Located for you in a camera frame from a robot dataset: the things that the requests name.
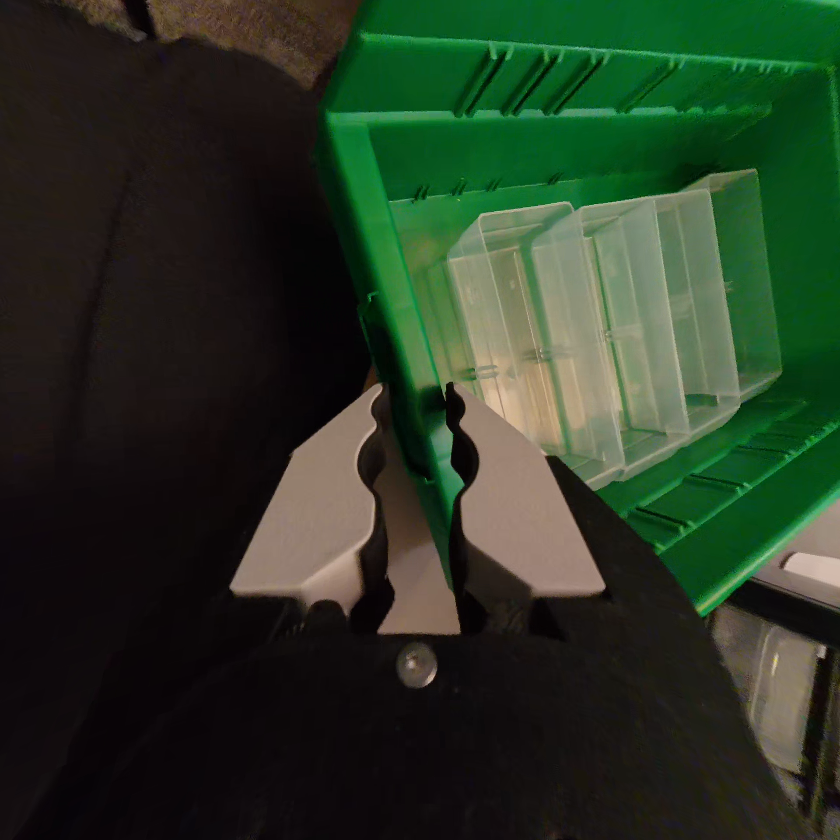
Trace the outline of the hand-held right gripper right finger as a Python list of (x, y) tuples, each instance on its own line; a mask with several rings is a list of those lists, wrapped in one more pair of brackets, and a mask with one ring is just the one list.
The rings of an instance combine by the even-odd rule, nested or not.
[(461, 632), (528, 633), (557, 601), (604, 595), (550, 458), (463, 385), (447, 383), (445, 401), (463, 483), (448, 542)]

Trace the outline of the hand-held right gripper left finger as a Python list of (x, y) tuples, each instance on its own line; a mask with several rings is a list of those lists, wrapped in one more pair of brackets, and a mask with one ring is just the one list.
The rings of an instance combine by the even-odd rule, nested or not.
[(377, 634), (395, 594), (375, 483), (386, 463), (386, 388), (373, 385), (291, 454), (229, 589), (288, 599), (305, 616), (335, 604)]

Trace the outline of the clear plastic drawer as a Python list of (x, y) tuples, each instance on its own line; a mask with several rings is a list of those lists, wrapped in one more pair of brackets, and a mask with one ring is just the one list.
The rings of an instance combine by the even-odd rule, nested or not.
[(783, 365), (756, 170), (708, 174), (685, 191), (710, 194), (736, 354), (740, 401), (769, 390)]
[(583, 206), (538, 236), (536, 361), (557, 453), (592, 489), (725, 424), (739, 374), (706, 188)]
[(448, 252), (476, 219), (462, 197), (391, 201), (389, 207), (442, 390), (462, 384), (481, 397), (474, 354), (448, 273)]
[(483, 213), (447, 256), (481, 399), (592, 489), (625, 467), (581, 217)]
[(728, 605), (714, 612), (712, 634), (765, 758), (800, 773), (826, 646)]

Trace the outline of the green plastic cabinet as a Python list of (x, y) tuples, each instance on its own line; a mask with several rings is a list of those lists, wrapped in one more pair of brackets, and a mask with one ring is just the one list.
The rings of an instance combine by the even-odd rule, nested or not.
[(700, 614), (838, 500), (838, 2), (365, 2), (316, 160), (446, 573), (463, 483), (391, 201), (462, 197), (476, 221), (756, 170), (782, 373), (596, 491)]

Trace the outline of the dark cloth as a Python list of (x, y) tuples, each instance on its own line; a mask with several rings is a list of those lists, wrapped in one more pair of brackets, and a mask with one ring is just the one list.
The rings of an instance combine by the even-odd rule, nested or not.
[(2, 838), (132, 625), (213, 579), (369, 355), (317, 93), (2, 2)]

